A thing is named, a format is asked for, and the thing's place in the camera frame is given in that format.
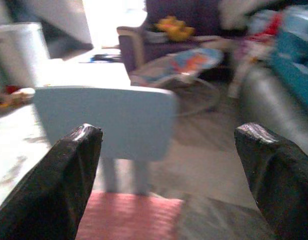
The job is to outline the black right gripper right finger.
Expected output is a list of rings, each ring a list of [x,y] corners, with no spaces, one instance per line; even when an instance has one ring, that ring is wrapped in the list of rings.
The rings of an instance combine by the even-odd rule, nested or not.
[[[234,130],[249,190],[280,240],[308,240],[308,156],[291,140],[254,122]]]

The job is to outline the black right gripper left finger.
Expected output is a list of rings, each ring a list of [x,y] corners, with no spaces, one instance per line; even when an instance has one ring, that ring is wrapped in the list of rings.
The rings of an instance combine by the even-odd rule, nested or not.
[[[102,129],[81,124],[59,139],[0,205],[0,240],[73,240],[92,192]]]

